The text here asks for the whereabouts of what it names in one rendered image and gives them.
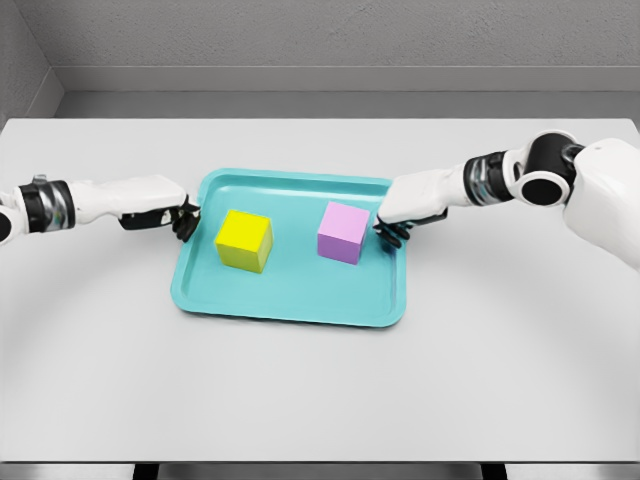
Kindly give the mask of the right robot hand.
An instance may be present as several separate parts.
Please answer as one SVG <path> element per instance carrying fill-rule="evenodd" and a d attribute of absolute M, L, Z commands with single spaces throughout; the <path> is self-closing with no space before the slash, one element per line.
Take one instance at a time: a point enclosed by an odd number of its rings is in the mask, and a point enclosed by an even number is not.
<path fill-rule="evenodd" d="M 403 175 L 392 181 L 373 226 L 387 245 L 400 249 L 410 239 L 409 230 L 447 218 L 442 193 L 447 170 L 437 169 Z"/>

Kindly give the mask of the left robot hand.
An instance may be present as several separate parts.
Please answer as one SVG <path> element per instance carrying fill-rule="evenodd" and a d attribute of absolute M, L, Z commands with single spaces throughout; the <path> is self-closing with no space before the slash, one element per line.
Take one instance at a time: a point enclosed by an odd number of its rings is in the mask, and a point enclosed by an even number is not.
<path fill-rule="evenodd" d="M 135 177 L 103 184 L 109 213 L 127 231 L 170 226 L 187 242 L 200 222 L 201 208 L 187 191 L 161 175 Z"/>

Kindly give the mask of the pink purple cube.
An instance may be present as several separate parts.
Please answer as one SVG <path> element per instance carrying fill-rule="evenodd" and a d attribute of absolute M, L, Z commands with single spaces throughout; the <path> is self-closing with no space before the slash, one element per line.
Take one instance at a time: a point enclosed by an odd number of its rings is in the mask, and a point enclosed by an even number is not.
<path fill-rule="evenodd" d="M 317 232 L 318 255 L 356 265 L 359 262 L 369 217 L 368 210 L 329 202 Z"/>

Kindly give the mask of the yellow cube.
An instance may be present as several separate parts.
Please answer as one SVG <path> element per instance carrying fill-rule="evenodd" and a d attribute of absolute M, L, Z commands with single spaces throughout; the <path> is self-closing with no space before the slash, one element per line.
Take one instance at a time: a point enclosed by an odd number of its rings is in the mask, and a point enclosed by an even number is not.
<path fill-rule="evenodd" d="M 229 210 L 215 238 L 215 246 L 224 265 L 261 274 L 273 241 L 269 218 Z"/>

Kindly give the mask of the teal plastic tray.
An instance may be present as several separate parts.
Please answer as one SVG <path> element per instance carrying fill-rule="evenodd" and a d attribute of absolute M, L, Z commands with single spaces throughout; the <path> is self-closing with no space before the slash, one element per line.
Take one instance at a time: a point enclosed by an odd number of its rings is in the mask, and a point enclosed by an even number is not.
<path fill-rule="evenodd" d="M 201 220 L 171 284 L 192 313 L 384 328 L 406 309 L 406 252 L 368 229 L 357 264 L 317 253 L 329 202 L 376 213 L 390 182 L 341 175 L 223 168 L 202 181 Z M 214 239 L 229 210 L 270 218 L 274 245 L 262 273 L 225 266 Z"/>

